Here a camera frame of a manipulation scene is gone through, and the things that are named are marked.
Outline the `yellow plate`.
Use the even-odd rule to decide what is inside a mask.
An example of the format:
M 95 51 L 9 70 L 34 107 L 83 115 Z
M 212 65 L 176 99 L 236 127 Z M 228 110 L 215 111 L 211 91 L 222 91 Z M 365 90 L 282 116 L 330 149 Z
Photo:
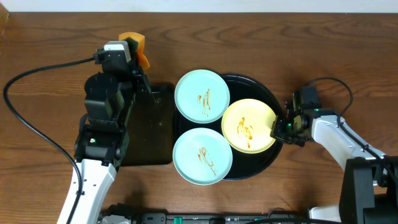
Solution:
M 231 104 L 221 120 L 221 130 L 230 146 L 239 152 L 257 154 L 269 149 L 276 114 L 270 106 L 255 99 L 238 100 Z

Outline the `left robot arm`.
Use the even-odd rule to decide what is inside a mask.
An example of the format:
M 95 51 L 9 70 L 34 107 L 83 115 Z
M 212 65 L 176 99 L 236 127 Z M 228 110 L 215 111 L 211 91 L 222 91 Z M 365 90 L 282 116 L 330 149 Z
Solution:
M 96 223 L 107 191 L 129 145 L 127 123 L 137 93 L 151 93 L 144 71 L 145 37 L 125 32 L 94 54 L 102 72 L 85 82 L 87 113 L 75 142 L 77 168 L 58 218 L 59 223 Z

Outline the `light blue plate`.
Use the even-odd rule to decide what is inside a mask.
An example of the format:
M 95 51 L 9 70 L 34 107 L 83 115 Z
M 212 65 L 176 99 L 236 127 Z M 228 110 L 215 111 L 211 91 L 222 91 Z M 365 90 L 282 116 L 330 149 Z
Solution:
M 208 128 L 184 132 L 175 142 L 177 172 L 196 185 L 212 185 L 226 177 L 233 163 L 231 146 L 220 133 Z
M 230 92 L 219 74 L 198 69 L 186 73 L 178 81 L 174 99 L 184 118 L 206 124 L 223 116 L 230 103 Z

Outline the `orange green scrub sponge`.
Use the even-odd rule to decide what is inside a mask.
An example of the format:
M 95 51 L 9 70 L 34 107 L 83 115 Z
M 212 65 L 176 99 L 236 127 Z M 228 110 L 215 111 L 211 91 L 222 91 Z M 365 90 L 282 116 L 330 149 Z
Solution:
M 145 46 L 145 36 L 139 34 L 137 32 L 125 32 L 119 34 L 119 40 L 126 40 L 128 37 L 132 38 L 133 40 L 139 43 L 137 48 L 137 59 L 138 64 L 144 69 L 147 70 L 150 68 L 150 63 L 147 57 L 144 55 L 144 46 Z

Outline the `round black tray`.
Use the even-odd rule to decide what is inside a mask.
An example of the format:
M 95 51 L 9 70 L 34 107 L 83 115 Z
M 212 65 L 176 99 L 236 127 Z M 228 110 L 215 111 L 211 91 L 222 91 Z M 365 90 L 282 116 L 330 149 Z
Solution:
M 245 75 L 227 73 L 222 79 L 226 82 L 230 91 L 230 103 L 238 100 L 251 98 L 259 100 L 271 107 L 276 115 L 282 115 L 282 107 L 272 92 L 261 82 Z M 194 128 L 209 128 L 222 133 L 221 119 L 212 123 L 198 124 L 189 121 L 178 110 L 174 112 L 174 139 L 177 140 L 184 132 Z M 257 154 L 246 154 L 232 148 L 233 163 L 225 180 L 243 180 L 253 177 L 269 167 L 279 155 L 283 146 L 282 142 L 276 141 L 263 152 Z

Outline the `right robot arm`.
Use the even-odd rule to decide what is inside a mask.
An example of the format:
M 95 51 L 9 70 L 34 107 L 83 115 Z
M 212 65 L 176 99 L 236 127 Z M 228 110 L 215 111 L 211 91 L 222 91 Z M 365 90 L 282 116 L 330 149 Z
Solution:
M 334 110 L 322 108 L 314 86 L 294 91 L 287 116 L 276 117 L 271 137 L 304 146 L 323 146 L 344 171 L 340 201 L 317 207 L 311 216 L 337 214 L 342 223 L 397 223 L 397 157 L 388 156 L 356 134 Z

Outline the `rectangular black water tray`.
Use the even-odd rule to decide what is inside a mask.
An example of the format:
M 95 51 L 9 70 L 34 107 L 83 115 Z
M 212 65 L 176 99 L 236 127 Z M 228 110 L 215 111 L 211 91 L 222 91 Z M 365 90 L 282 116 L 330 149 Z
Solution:
M 122 166 L 165 165 L 174 146 L 174 86 L 151 86 L 152 93 L 136 94 L 127 131 L 129 144 Z

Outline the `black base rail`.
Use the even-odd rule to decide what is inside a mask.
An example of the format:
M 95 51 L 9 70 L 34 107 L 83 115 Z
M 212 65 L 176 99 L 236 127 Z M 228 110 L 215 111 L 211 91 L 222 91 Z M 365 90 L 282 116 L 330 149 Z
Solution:
M 249 223 L 268 218 L 300 218 L 301 216 L 284 210 L 273 210 L 268 214 L 204 214 L 204 213 L 169 213 L 166 210 L 135 209 L 118 203 L 103 210 L 97 223 L 135 223 L 135 224 L 206 224 L 206 223 Z

